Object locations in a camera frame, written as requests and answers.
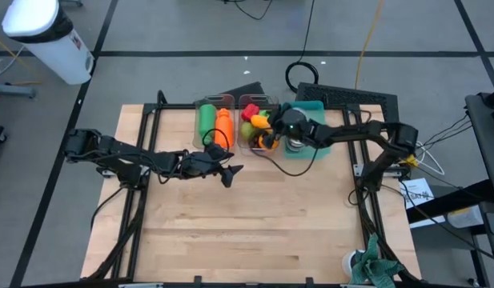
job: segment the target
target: trash bin lid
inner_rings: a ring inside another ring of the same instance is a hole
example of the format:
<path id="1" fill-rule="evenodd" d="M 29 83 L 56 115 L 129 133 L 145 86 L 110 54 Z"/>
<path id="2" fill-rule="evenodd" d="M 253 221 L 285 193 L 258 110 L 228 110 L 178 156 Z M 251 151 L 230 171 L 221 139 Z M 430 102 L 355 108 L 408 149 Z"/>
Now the trash bin lid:
<path id="1" fill-rule="evenodd" d="M 14 0 L 2 22 L 9 37 L 35 36 L 53 25 L 58 14 L 58 0 Z"/>

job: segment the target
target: yellow cable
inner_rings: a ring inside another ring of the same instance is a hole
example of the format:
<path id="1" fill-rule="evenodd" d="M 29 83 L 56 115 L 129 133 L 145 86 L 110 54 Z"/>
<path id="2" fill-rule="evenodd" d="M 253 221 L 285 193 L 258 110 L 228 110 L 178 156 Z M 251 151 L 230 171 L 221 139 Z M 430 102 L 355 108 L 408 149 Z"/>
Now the yellow cable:
<path id="1" fill-rule="evenodd" d="M 373 22 L 372 22 L 372 27 L 370 28 L 369 33 L 367 34 L 366 42 L 364 43 L 364 47 L 362 48 L 362 52 L 360 52 L 359 62 L 357 62 L 357 73 L 355 75 L 355 89 L 357 89 L 357 83 L 359 82 L 360 63 L 362 62 L 364 52 L 366 52 L 367 44 L 369 43 L 369 39 L 371 39 L 371 37 L 372 37 L 373 30 L 375 30 L 376 22 L 378 21 L 378 18 L 380 16 L 380 11 L 382 10 L 383 4 L 384 4 L 384 0 L 379 0 L 378 6 L 376 7 L 375 18 L 373 19 Z"/>
<path id="2" fill-rule="evenodd" d="M 16 58 L 15 60 L 18 61 L 19 63 L 21 63 L 21 65 L 23 65 L 26 69 L 28 69 L 28 71 L 30 73 L 32 73 L 34 76 L 36 76 L 38 78 L 38 75 L 35 73 L 35 71 L 33 69 L 31 69 L 31 67 L 26 64 L 22 59 L 20 59 L 19 57 L 17 57 L 17 55 L 15 55 L 14 52 L 12 52 L 7 45 L 5 45 L 5 43 L 3 43 L 1 40 L 0 40 L 0 47 L 3 48 L 4 50 L 6 50 L 6 52 L 8 52 L 8 54 L 10 54 L 13 58 Z M 30 84 L 42 84 L 42 82 L 40 81 L 24 81 L 24 82 L 16 82 L 16 83 L 12 83 L 12 85 L 30 85 Z"/>

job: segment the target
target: red toy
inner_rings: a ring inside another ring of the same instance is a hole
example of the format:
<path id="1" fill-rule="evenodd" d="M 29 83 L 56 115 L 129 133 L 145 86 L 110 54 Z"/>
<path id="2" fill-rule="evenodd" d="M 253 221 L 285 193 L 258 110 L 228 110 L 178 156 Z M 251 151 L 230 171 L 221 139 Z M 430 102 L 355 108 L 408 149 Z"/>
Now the red toy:
<path id="1" fill-rule="evenodd" d="M 257 115 L 257 113 L 259 113 L 259 107 L 254 104 L 248 104 L 247 107 L 243 109 L 243 112 L 241 112 L 241 119 L 244 121 L 250 121 L 250 118 Z"/>

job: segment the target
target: green toy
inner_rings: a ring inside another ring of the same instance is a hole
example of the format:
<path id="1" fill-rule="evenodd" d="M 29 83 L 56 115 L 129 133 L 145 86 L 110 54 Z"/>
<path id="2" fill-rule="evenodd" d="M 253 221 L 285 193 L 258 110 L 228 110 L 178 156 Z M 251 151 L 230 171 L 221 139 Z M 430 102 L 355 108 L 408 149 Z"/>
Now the green toy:
<path id="1" fill-rule="evenodd" d="M 199 134 L 201 139 L 202 137 L 204 137 L 204 135 L 206 135 L 207 131 L 215 128 L 215 121 L 216 121 L 216 107 L 213 106 L 212 104 L 205 104 L 200 106 Z M 209 144 L 213 142 L 213 136 L 215 135 L 213 132 L 214 131 L 207 133 L 206 138 L 202 140 L 204 144 Z"/>
<path id="2" fill-rule="evenodd" d="M 364 284 L 366 280 L 378 288 L 395 288 L 392 276 L 404 269 L 397 261 L 378 258 L 378 236 L 372 234 L 364 253 L 355 252 L 350 284 Z"/>
<path id="3" fill-rule="evenodd" d="M 243 136 L 243 139 L 248 141 L 250 140 L 250 137 L 254 134 L 255 127 L 250 122 L 243 122 L 241 123 L 241 127 L 239 128 L 239 131 L 241 132 L 241 136 Z"/>

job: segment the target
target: wheel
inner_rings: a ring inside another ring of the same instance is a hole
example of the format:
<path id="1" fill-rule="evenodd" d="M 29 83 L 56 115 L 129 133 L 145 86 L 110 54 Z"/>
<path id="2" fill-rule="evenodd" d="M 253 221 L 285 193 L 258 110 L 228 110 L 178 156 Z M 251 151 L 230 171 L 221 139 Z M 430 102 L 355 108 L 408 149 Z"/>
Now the wheel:
<path id="1" fill-rule="evenodd" d="M 471 285 L 471 287 L 475 287 L 475 288 L 480 287 L 478 280 L 475 278 L 469 278 L 468 283 L 469 283 L 469 285 Z"/>
<path id="2" fill-rule="evenodd" d="M 0 142 L 4 143 L 4 142 L 6 142 L 6 140 L 8 140 L 8 136 L 6 136 L 4 133 L 1 133 Z"/>

